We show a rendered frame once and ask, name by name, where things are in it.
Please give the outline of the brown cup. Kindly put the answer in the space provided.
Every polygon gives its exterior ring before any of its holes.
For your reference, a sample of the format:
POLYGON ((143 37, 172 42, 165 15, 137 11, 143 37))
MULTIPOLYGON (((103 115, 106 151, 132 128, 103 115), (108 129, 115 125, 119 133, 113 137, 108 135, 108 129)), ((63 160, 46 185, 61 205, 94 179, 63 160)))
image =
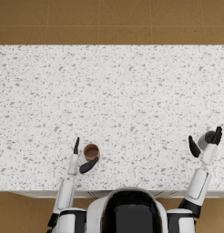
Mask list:
POLYGON ((100 151, 97 145, 95 144, 88 144, 84 147, 83 150, 84 156, 87 162, 94 160, 96 157, 100 158, 100 151))

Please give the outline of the robot body with dark head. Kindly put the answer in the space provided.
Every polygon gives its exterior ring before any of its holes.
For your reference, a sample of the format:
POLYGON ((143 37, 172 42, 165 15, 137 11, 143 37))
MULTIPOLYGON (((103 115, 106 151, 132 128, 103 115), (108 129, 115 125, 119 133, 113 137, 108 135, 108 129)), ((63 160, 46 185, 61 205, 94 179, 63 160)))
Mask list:
POLYGON ((89 205, 86 233, 168 233, 167 213, 145 189, 122 187, 89 205))

